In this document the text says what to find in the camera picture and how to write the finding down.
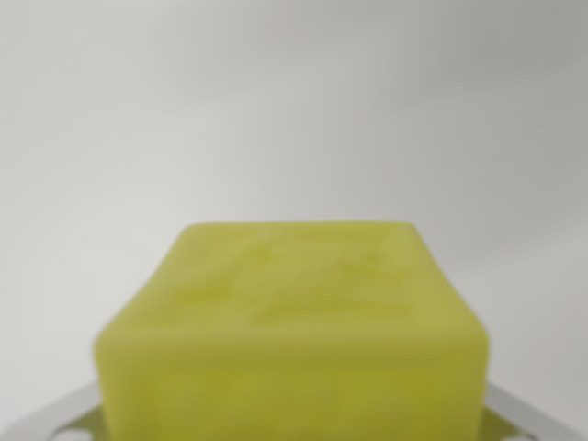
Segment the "black silver gripper right finger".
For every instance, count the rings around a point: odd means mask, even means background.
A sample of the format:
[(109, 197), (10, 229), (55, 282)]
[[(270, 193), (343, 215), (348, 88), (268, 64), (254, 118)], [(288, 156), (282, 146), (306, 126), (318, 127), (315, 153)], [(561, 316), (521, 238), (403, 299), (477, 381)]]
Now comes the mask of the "black silver gripper right finger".
[(585, 440), (555, 417), (489, 383), (479, 440)]

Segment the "black silver gripper left finger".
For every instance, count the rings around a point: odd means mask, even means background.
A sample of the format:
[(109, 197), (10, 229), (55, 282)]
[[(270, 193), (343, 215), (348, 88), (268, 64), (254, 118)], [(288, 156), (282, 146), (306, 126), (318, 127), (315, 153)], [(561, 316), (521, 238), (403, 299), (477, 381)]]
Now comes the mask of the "black silver gripper left finger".
[(60, 429), (90, 413), (100, 403), (98, 384), (91, 382), (11, 424), (1, 439), (50, 440)]

